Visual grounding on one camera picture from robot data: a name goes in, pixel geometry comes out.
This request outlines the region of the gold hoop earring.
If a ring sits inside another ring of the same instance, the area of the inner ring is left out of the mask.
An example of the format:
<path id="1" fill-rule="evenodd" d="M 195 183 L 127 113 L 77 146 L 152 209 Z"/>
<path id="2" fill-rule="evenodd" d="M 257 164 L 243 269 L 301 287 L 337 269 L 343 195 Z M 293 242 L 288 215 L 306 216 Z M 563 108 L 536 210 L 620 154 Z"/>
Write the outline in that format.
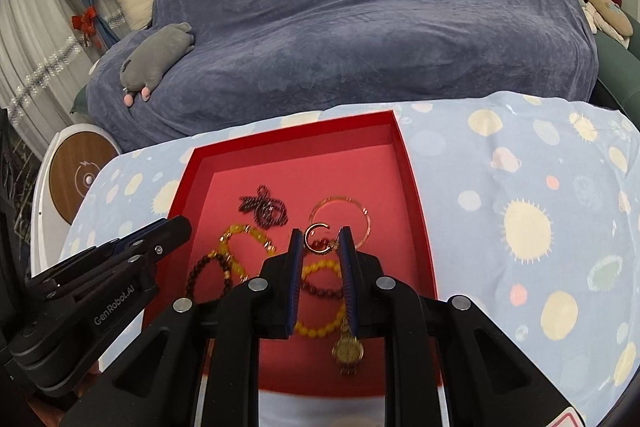
<path id="1" fill-rule="evenodd" d="M 304 232 L 304 247 L 308 253 L 324 256 L 333 249 L 333 241 L 329 238 L 330 226 L 324 222 L 314 222 L 308 225 Z"/>

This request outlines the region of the thin rose gold bangle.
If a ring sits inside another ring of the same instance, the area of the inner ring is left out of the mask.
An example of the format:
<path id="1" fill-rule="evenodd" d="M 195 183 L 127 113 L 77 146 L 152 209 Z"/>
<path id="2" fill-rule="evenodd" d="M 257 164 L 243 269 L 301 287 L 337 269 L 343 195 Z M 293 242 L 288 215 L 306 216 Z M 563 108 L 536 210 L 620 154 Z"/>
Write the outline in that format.
<path id="1" fill-rule="evenodd" d="M 341 228 L 349 227 L 352 230 L 357 248 L 367 243 L 372 231 L 368 208 L 357 199 L 344 195 L 328 196 L 314 205 L 308 225 L 314 222 L 324 222 L 330 226 L 328 236 L 333 241 L 333 249 L 337 247 L 337 235 Z"/>

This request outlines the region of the gold link wristwatch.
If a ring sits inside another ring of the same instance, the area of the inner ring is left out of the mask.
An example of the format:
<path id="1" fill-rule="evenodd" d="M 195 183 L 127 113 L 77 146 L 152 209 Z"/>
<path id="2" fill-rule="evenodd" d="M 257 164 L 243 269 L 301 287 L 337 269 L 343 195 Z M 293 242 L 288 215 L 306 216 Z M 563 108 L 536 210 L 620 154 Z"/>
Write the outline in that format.
<path id="1" fill-rule="evenodd" d="M 340 369 L 340 374 L 343 376 L 355 375 L 363 355 L 363 344 L 356 336 L 352 335 L 347 320 L 343 319 L 340 337 L 332 348 L 332 357 Z"/>

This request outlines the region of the red cardboard box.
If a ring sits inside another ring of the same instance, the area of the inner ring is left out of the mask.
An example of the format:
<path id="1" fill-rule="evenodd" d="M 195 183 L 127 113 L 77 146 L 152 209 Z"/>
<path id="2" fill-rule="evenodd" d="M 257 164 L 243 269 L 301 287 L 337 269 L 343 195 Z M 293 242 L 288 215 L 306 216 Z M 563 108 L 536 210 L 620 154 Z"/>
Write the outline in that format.
<path id="1" fill-rule="evenodd" d="M 269 253 L 288 249 L 302 232 L 304 279 L 295 334 L 260 345 L 259 386 L 322 398 L 370 398 L 385 387 L 384 345 L 363 343 L 355 373 L 342 373 L 332 350 L 341 303 L 326 297 L 342 285 L 336 251 L 324 251 L 350 228 L 358 251 L 418 293 L 437 294 L 430 242 L 407 147 L 392 112 L 346 116 L 280 128 L 192 150 L 170 206 L 191 223 L 189 242 L 157 268 L 158 295 L 145 310 L 152 321 L 172 299 L 192 293 L 218 298 L 217 262 L 200 274 L 196 262 L 215 248 L 230 255 L 235 275 L 254 277 Z"/>

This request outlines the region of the round wooden side table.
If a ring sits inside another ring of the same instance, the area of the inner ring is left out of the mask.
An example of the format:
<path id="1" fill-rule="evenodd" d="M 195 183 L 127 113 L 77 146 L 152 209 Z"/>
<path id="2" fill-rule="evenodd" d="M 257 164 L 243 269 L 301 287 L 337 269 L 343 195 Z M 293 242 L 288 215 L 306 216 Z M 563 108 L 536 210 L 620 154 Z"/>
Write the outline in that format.
<path id="1" fill-rule="evenodd" d="M 72 124 L 58 132 L 44 155 L 32 199 L 30 274 L 60 259 L 64 242 L 85 196 L 102 168 L 122 153 L 94 124 Z"/>

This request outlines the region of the grey mole plush toy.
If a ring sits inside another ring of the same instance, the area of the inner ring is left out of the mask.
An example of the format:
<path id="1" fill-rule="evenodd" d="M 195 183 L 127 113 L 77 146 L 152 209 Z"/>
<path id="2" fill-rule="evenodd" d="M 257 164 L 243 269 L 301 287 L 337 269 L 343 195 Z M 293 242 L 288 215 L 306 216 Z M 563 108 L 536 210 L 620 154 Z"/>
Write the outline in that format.
<path id="1" fill-rule="evenodd" d="M 189 23 L 169 24 L 146 38 L 122 63 L 119 80 L 124 104 L 134 105 L 139 95 L 147 102 L 166 72 L 194 49 Z"/>

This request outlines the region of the blue planet print bedsheet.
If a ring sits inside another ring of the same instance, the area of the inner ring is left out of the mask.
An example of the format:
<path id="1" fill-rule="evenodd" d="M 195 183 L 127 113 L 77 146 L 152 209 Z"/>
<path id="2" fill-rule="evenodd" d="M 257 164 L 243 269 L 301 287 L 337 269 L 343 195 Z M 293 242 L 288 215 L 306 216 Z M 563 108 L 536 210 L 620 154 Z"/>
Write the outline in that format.
<path id="1" fill-rule="evenodd" d="M 60 260 L 165 217 L 194 147 L 393 109 L 439 294 L 468 295 L 597 426 L 639 367 L 639 130 L 560 98 L 345 105 L 201 133 L 108 164 Z M 262 391 L 261 426 L 382 426 L 382 399 Z"/>

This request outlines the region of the white sheer curtain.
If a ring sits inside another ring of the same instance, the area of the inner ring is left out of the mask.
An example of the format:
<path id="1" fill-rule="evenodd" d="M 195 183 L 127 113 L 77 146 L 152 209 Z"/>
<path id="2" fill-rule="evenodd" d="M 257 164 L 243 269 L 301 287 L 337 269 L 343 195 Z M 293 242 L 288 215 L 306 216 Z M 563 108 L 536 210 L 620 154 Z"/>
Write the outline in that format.
<path id="1" fill-rule="evenodd" d="M 98 56 L 72 15 L 66 0 L 1 0 L 1 107 L 39 158 L 58 132 L 88 120 L 72 106 Z"/>

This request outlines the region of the red ribbon bow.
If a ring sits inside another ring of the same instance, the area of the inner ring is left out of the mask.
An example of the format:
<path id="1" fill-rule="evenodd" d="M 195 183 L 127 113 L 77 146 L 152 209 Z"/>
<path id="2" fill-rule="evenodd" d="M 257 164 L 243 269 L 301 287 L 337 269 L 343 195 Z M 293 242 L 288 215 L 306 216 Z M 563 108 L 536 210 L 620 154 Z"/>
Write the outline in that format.
<path id="1" fill-rule="evenodd" d="M 93 6 L 89 6 L 85 12 L 78 15 L 73 15 L 70 19 L 73 30 L 79 31 L 82 35 L 82 41 L 85 46 L 94 46 L 96 49 L 101 49 L 102 44 L 96 31 L 96 18 L 98 12 Z"/>

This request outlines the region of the blue-grey plush blanket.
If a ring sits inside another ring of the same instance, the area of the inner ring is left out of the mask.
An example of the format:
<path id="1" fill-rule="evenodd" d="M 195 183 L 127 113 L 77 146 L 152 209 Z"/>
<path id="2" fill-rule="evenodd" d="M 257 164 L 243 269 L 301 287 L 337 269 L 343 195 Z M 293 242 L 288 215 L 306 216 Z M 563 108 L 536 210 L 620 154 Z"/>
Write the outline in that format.
<path id="1" fill-rule="evenodd" d="M 193 50 L 126 106 L 127 58 L 184 22 Z M 577 0 L 155 0 L 151 29 L 101 58 L 87 102 L 95 124 L 137 150 L 340 104 L 503 90 L 585 101 L 598 70 Z"/>

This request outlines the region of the beige plush toy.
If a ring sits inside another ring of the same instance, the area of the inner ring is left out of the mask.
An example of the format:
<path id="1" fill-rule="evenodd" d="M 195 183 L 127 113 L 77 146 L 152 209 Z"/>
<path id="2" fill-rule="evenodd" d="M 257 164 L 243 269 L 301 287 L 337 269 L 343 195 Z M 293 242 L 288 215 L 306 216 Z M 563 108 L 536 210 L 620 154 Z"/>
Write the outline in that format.
<path id="1" fill-rule="evenodd" d="M 625 49 L 629 48 L 634 28 L 629 17 L 612 0 L 578 0 L 591 31 L 602 31 Z"/>

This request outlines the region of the green bed frame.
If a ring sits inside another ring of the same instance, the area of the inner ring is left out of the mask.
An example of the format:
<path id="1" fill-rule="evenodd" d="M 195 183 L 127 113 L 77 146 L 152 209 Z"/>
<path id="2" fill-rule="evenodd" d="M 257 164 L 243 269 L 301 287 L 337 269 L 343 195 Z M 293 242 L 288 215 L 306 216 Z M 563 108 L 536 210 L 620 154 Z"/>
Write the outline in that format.
<path id="1" fill-rule="evenodd" d="M 634 35 L 627 49 L 602 31 L 596 35 L 600 68 L 589 102 L 618 109 L 639 126 L 639 22 L 629 20 Z"/>

